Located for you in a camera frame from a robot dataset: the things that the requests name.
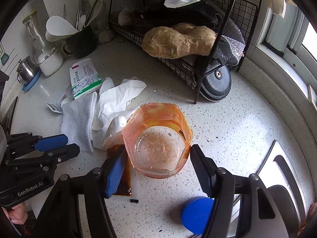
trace window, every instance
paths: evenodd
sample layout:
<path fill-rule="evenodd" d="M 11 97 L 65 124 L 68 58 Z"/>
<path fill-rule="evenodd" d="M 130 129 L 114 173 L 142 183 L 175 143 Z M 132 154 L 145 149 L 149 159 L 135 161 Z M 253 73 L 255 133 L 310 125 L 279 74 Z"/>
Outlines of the window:
<path fill-rule="evenodd" d="M 297 6 L 287 4 L 285 17 L 274 15 L 263 44 L 288 62 L 317 91 L 317 33 Z"/>
<path fill-rule="evenodd" d="M 310 52 L 310 54 L 317 59 L 317 33 L 313 26 L 309 23 L 307 32 L 303 40 L 303 46 Z"/>

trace stainless steel pitcher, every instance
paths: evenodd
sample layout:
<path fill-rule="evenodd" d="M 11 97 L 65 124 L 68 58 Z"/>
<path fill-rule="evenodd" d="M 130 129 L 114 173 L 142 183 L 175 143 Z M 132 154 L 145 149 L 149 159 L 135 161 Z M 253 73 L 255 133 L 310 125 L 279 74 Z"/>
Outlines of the stainless steel pitcher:
<path fill-rule="evenodd" d="M 35 77 L 40 70 L 40 67 L 31 61 L 30 56 L 20 59 L 19 66 L 16 72 L 18 73 L 17 79 L 22 84 L 28 84 Z"/>

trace utensil holder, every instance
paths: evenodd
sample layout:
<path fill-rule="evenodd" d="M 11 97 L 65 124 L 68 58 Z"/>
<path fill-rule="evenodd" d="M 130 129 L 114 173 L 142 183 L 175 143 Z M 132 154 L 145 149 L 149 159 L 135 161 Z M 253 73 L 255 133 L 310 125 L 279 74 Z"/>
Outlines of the utensil holder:
<path fill-rule="evenodd" d="M 70 56 L 73 55 L 76 59 L 86 57 L 97 48 L 97 38 L 90 25 L 65 41 L 71 53 L 65 50 L 65 44 L 62 46 L 63 52 Z"/>

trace human hand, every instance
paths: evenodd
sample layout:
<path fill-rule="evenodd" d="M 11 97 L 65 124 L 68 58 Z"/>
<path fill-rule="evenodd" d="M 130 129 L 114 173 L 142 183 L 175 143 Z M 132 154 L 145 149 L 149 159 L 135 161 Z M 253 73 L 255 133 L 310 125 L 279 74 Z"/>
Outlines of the human hand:
<path fill-rule="evenodd" d="M 7 218 L 11 219 L 11 222 L 14 224 L 23 225 L 28 218 L 28 214 L 25 211 L 26 205 L 24 202 L 14 206 L 9 212 L 5 208 L 2 209 Z"/>

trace white towel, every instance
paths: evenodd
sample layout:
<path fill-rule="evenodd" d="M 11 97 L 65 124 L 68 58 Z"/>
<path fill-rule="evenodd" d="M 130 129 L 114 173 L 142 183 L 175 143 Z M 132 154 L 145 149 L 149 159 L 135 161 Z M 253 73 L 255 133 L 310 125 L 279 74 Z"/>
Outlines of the white towel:
<path fill-rule="evenodd" d="M 68 144 L 77 144 L 80 151 L 93 151 L 92 123 L 96 102 L 97 93 L 93 92 L 61 106 L 63 109 L 61 134 L 68 137 Z"/>

